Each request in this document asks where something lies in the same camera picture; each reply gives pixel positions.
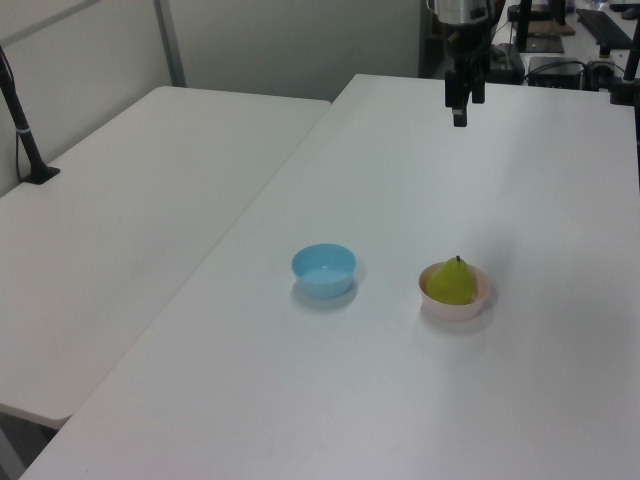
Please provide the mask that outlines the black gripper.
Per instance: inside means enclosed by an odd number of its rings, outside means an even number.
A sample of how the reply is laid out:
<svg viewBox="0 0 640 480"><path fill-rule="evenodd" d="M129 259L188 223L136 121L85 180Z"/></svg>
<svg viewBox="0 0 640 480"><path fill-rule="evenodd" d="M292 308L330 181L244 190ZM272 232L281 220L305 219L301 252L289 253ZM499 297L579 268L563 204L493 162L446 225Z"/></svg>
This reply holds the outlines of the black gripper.
<svg viewBox="0 0 640 480"><path fill-rule="evenodd" d="M446 53L454 60L454 70L445 74L445 106L452 111L455 127L467 126L468 88L462 76L471 76L471 99L485 103L486 72L490 65L491 24L444 24Z"/></svg>

